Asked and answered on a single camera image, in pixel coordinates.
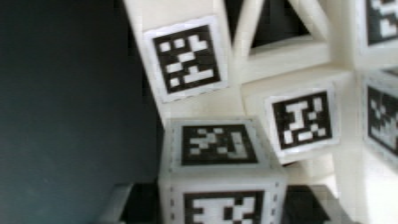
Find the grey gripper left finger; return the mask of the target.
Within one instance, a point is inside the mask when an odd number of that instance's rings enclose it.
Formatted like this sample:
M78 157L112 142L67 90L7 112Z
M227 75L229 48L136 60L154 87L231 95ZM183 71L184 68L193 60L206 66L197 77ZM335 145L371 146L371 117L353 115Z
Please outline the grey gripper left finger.
M152 183L113 186L94 224L160 224L158 188Z

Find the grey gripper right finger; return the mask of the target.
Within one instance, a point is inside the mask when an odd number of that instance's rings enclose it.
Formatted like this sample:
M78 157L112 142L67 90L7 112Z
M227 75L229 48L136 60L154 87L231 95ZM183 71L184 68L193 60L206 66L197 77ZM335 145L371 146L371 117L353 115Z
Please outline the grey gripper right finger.
M287 186L284 224L359 224L325 185Z

